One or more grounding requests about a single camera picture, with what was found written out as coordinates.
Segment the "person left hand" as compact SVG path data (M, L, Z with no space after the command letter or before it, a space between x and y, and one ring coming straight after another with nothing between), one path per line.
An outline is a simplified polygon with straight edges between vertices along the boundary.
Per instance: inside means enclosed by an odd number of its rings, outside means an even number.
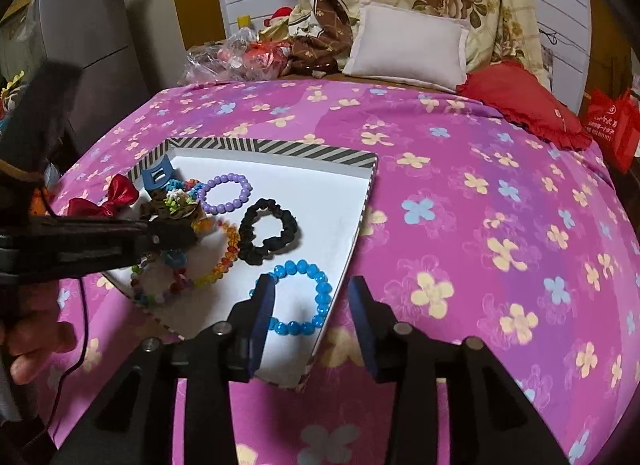
M17 321L1 328L1 345L15 358L10 373L16 385L30 383L51 355L77 345L74 327L60 320L59 292L58 281L22 287Z

